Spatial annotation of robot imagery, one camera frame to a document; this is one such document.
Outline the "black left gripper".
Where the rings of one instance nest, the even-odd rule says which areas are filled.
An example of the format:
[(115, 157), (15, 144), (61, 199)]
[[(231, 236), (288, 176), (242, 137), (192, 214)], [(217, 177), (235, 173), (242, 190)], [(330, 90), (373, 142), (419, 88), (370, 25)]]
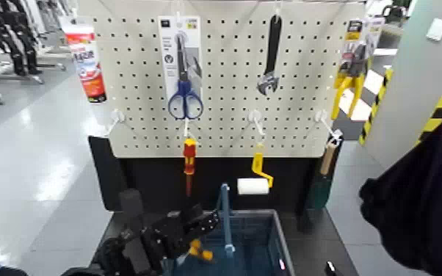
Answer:
[(142, 245), (149, 259), (178, 258), (189, 252), (191, 238), (212, 232), (220, 222), (218, 211), (203, 216), (201, 204), (187, 206), (176, 216), (163, 216), (142, 227)]

